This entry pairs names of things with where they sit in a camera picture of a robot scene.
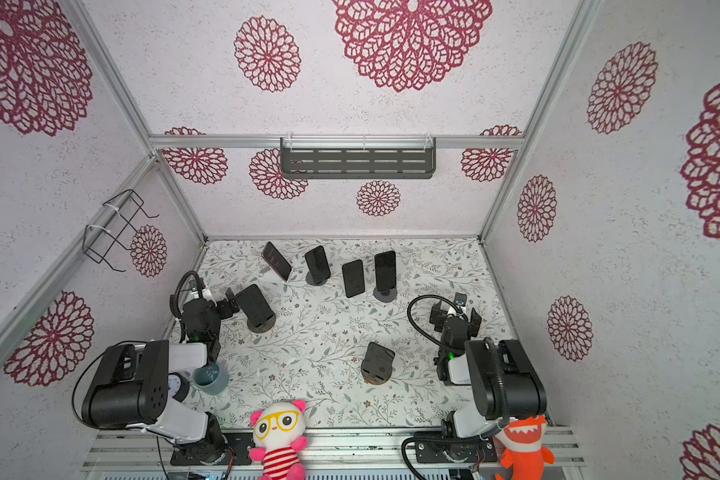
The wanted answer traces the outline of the black phone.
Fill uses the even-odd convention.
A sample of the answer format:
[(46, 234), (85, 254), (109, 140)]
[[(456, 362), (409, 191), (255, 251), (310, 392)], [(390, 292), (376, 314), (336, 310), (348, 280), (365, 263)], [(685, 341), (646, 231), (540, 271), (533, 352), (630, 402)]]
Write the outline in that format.
[(324, 272), (325, 274), (331, 274), (330, 264), (322, 245), (306, 252), (304, 258), (307, 264), (308, 272)]
[(237, 303), (246, 315), (247, 319), (275, 316), (261, 289), (256, 284), (251, 284), (236, 295)]
[(374, 269), (376, 289), (380, 293), (388, 292), (396, 288), (397, 264), (396, 252), (394, 250), (376, 254), (374, 256)]
[(353, 298), (365, 292), (364, 264), (361, 259), (342, 265), (345, 295)]
[(374, 372), (377, 375), (389, 376), (391, 378), (394, 358), (394, 351), (377, 342), (370, 342), (361, 363), (361, 374), (362, 371)]

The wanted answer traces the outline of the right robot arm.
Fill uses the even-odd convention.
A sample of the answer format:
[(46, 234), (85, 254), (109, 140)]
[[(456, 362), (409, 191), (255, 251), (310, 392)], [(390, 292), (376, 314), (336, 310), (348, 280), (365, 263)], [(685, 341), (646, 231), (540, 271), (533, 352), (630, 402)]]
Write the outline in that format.
[(470, 388), (472, 401), (450, 412), (439, 433), (414, 435), (416, 461), (493, 461), (495, 441), (523, 453), (540, 447), (547, 395), (521, 343), (481, 338), (482, 317), (475, 310), (466, 313), (461, 298), (431, 298), (429, 323), (440, 337), (424, 337), (438, 346), (437, 376), (448, 386)]

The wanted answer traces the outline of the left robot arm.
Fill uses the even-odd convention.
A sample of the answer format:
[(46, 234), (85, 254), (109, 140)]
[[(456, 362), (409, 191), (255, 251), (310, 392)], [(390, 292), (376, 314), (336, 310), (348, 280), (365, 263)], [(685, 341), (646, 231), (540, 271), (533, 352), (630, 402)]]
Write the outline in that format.
[(184, 404), (190, 386), (222, 389), (217, 363), (221, 322), (239, 311), (232, 290), (216, 302), (203, 296), (179, 310), (183, 343), (155, 340), (108, 347), (83, 398), (79, 417), (98, 430), (139, 430), (167, 441), (180, 465), (214, 465), (233, 455), (220, 422)]

